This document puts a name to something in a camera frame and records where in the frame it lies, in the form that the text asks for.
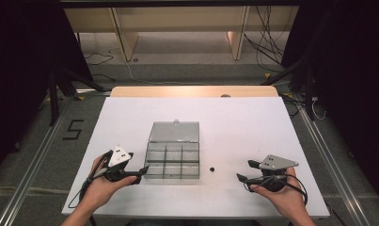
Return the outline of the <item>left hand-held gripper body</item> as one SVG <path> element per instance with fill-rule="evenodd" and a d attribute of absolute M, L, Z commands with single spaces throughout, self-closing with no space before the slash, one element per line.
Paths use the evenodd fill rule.
<path fill-rule="evenodd" d="M 103 166 L 106 168 L 104 177 L 110 182 L 117 182 L 127 176 L 125 167 L 131 160 L 128 153 L 120 146 L 116 146 L 106 155 Z"/>

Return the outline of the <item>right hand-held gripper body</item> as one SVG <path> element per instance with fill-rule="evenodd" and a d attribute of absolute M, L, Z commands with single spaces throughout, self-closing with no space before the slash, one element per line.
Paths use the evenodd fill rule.
<path fill-rule="evenodd" d="M 256 165 L 262 173 L 261 186 L 272 192 L 281 190 L 287 182 L 287 169 L 297 167 L 298 162 L 287 158 L 268 154 Z"/>

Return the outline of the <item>clear plastic compartment box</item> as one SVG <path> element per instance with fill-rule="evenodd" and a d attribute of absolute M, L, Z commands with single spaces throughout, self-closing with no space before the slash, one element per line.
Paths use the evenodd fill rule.
<path fill-rule="evenodd" d="M 155 121 L 144 165 L 147 179 L 198 179 L 198 121 Z"/>

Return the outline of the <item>person's right hand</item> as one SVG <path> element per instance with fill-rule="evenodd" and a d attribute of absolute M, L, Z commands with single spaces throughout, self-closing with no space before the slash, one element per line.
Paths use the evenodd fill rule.
<path fill-rule="evenodd" d="M 257 185 L 252 185 L 250 188 L 269 200 L 285 218 L 294 213 L 307 212 L 302 194 L 291 187 L 285 186 L 278 192 L 272 192 L 263 186 Z"/>

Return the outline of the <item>person's left hand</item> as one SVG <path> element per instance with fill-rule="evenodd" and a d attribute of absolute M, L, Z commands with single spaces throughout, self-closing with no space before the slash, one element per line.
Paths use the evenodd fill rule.
<path fill-rule="evenodd" d="M 136 179 L 136 176 L 129 176 L 117 182 L 110 182 L 104 177 L 96 178 L 87 188 L 77 208 L 84 208 L 94 212 L 105 205 L 115 192 L 125 186 L 131 185 Z"/>

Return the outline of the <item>white table mat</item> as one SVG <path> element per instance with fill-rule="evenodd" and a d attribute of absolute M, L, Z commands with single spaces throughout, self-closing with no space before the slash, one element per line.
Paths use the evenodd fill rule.
<path fill-rule="evenodd" d="M 110 97 L 94 128 L 87 151 L 71 186 L 63 212 L 71 212 L 75 195 L 93 160 L 119 145 L 134 153 L 128 170 L 144 165 L 155 121 L 199 122 L 199 169 L 196 180 L 143 179 L 118 191 L 98 214 L 122 218 L 276 218 L 275 207 L 247 191 L 236 173 L 249 178 L 259 171 L 248 160 L 268 154 L 299 163 L 296 175 L 308 192 L 307 210 L 314 218 L 329 213 L 320 189 L 279 97 L 123 98 Z"/>

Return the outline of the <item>wooden table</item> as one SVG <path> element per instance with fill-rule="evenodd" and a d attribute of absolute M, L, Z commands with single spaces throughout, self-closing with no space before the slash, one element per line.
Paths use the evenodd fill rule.
<path fill-rule="evenodd" d="M 277 97 L 272 86 L 132 86 L 115 87 L 111 97 Z"/>

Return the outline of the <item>black tripod stand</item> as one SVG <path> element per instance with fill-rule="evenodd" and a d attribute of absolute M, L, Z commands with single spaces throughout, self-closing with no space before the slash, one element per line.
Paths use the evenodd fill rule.
<path fill-rule="evenodd" d="M 315 117 L 312 110 L 313 70 L 309 65 L 309 60 L 304 56 L 301 57 L 297 62 L 293 63 L 289 68 L 285 69 L 283 72 L 261 83 L 261 85 L 272 86 L 275 82 L 283 79 L 290 74 L 292 75 L 292 79 L 289 84 L 289 89 L 294 92 L 303 89 L 306 92 L 305 110 L 308 114 L 308 117 L 314 121 Z"/>
<path fill-rule="evenodd" d="M 51 103 L 51 126 L 56 123 L 59 116 L 56 89 L 60 89 L 65 96 L 74 96 L 77 94 L 77 89 L 73 86 L 72 81 L 78 81 L 100 92 L 110 91 L 110 89 L 96 84 L 90 77 L 85 78 L 84 76 L 75 73 L 74 71 L 67 68 L 54 68 L 51 71 L 48 79 L 48 90 Z"/>

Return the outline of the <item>dark curtain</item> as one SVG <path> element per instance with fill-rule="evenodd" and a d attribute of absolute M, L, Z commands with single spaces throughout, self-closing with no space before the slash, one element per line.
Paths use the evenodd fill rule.
<path fill-rule="evenodd" d="M 0 165 L 59 68 L 92 79 L 60 0 L 0 0 Z"/>
<path fill-rule="evenodd" d="M 311 52 L 314 90 L 379 196 L 379 0 L 303 0 L 282 64 Z"/>

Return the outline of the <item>light wooden desk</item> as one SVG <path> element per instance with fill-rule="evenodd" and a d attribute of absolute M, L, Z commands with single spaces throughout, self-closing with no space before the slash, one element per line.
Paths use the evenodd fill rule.
<path fill-rule="evenodd" d="M 246 31 L 289 31 L 298 6 L 67 8 L 75 33 L 113 33 L 129 61 L 140 32 L 226 32 L 232 57 L 241 56 Z"/>

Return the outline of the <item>aluminium floor rail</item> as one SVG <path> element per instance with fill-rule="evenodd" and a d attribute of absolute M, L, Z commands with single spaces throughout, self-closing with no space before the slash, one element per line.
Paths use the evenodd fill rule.
<path fill-rule="evenodd" d="M 72 98 L 59 103 L 59 116 L 53 125 L 39 123 L 39 119 L 32 122 L 19 143 L 20 150 L 10 153 L 1 164 L 0 200 L 4 203 L 0 205 L 0 226 L 12 225 L 71 103 Z"/>
<path fill-rule="evenodd" d="M 351 218 L 354 221 L 355 226 L 371 226 L 361 202 L 355 195 L 349 183 L 346 181 L 339 164 L 330 152 L 330 149 L 324 141 L 324 137 L 322 136 L 322 133 L 316 123 L 308 117 L 308 114 L 304 109 L 300 110 L 300 115 L 317 146 L 318 152 L 320 153 L 320 156 L 324 161 L 331 178 L 333 179 L 334 185 L 336 186 Z"/>

